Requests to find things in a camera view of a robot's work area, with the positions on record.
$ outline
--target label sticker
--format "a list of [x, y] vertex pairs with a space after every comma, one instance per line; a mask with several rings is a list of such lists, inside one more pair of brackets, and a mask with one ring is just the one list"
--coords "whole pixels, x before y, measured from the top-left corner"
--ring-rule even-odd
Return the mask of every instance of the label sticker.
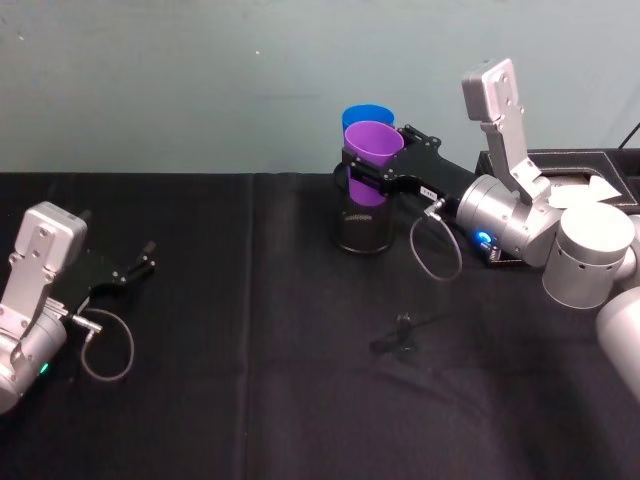
[[432, 192], [431, 190], [425, 187], [420, 187], [420, 195], [425, 196], [433, 200], [434, 202], [438, 199], [438, 195], [436, 195], [436, 192]]

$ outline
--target blue cup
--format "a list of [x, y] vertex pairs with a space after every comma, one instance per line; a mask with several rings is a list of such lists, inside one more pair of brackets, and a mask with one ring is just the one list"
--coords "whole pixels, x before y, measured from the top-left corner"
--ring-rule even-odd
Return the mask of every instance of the blue cup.
[[342, 113], [342, 131], [344, 132], [356, 122], [365, 120], [386, 123], [387, 125], [393, 126], [395, 117], [391, 110], [382, 105], [353, 105]]

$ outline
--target teal wall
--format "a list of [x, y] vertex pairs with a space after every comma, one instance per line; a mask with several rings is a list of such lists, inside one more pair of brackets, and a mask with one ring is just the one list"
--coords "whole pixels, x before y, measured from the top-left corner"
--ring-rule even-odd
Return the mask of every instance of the teal wall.
[[471, 167], [485, 141], [459, 80], [489, 57], [514, 60], [532, 148], [617, 145], [640, 120], [630, 0], [0, 0], [0, 16], [4, 171], [327, 172], [363, 101]]

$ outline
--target purple cup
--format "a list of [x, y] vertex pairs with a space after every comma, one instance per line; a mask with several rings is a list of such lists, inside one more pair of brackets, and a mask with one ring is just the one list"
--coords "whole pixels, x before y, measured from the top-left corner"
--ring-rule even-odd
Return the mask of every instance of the purple cup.
[[[345, 130], [344, 145], [363, 160], [383, 167], [391, 157], [404, 148], [404, 138], [389, 125], [365, 120], [356, 122]], [[351, 175], [349, 195], [354, 202], [365, 207], [376, 207], [386, 200], [377, 190], [354, 180]]]

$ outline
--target plastic cup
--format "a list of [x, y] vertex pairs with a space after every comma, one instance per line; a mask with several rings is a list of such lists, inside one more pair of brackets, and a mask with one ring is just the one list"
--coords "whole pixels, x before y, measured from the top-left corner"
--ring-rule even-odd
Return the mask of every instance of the plastic cup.
[[[360, 158], [383, 167], [404, 148], [404, 138], [393, 127], [380, 122], [356, 122], [344, 132], [345, 147]], [[386, 200], [377, 190], [349, 176], [351, 199], [366, 207], [376, 207]]]
[[365, 120], [393, 125], [395, 117], [391, 110], [382, 105], [353, 105], [342, 113], [342, 131], [344, 132], [356, 122]]

